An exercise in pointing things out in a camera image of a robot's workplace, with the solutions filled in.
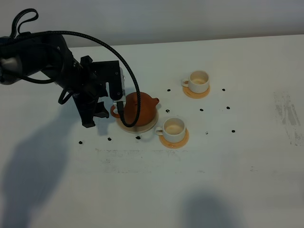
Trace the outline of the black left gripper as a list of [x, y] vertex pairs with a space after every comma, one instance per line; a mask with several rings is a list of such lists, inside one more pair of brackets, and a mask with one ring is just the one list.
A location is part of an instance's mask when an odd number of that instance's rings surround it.
[[90, 69], [93, 62], [90, 56], [82, 57], [76, 63], [72, 79], [73, 100], [81, 117], [82, 125], [86, 128], [94, 127], [94, 117], [109, 118], [109, 112], [104, 102], [99, 102], [100, 85], [95, 81], [96, 75]]

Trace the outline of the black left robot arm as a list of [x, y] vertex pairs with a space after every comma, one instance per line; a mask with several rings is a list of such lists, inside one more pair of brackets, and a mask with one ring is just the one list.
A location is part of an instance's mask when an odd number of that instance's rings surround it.
[[107, 96], [102, 73], [105, 62], [94, 62], [90, 56], [77, 61], [62, 35], [24, 34], [3, 38], [0, 46], [0, 82], [11, 85], [24, 80], [34, 84], [55, 83], [63, 90], [58, 103], [70, 98], [75, 102], [82, 125], [93, 127], [94, 117], [108, 118], [109, 112], [99, 98]]

